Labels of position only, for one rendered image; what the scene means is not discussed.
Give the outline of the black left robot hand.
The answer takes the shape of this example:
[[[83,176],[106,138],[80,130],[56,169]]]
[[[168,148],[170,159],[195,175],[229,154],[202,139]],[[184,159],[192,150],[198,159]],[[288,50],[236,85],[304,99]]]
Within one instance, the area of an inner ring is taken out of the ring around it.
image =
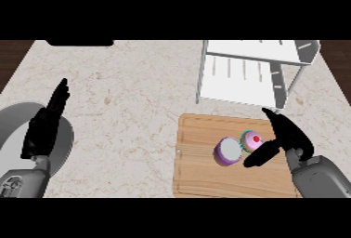
[[[50,155],[68,97],[68,79],[63,78],[53,90],[49,105],[38,110],[30,119],[30,128],[21,152],[22,159],[30,159],[35,155]]]

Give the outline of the purple halved onion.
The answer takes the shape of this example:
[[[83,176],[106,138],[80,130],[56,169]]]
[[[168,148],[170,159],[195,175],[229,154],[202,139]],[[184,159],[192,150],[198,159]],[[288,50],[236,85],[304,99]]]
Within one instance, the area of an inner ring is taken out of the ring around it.
[[[223,138],[214,148],[214,157],[217,162],[230,166],[242,159],[242,146],[235,138]]]

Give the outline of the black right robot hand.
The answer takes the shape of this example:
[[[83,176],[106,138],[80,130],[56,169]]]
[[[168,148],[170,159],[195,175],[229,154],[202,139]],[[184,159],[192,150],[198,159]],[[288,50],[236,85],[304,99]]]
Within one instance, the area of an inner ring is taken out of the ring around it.
[[[307,161],[314,154],[314,146],[308,136],[283,114],[276,114],[267,108],[263,108],[263,112],[270,120],[276,138],[267,141],[248,155],[243,166],[261,166],[279,154],[280,150],[288,152],[291,149],[299,151],[297,153],[298,160]]]

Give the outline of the wooden cutting board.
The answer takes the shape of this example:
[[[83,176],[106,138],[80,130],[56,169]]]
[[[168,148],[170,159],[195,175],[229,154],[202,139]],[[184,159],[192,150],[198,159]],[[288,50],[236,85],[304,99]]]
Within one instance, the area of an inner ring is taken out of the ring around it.
[[[280,152],[263,165],[243,167],[242,160],[221,165],[214,149],[226,137],[240,139],[246,130],[263,140],[276,138],[270,122],[214,115],[184,113],[179,120],[173,193],[177,197],[289,197],[301,198]]]

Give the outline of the pink cupcake with cherry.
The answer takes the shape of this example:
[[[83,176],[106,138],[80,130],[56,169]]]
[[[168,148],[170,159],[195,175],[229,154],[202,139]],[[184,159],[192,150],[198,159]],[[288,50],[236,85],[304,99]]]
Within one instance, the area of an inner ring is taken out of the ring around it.
[[[246,152],[254,152],[264,144],[261,134],[254,130],[246,130],[240,137],[242,148]]]

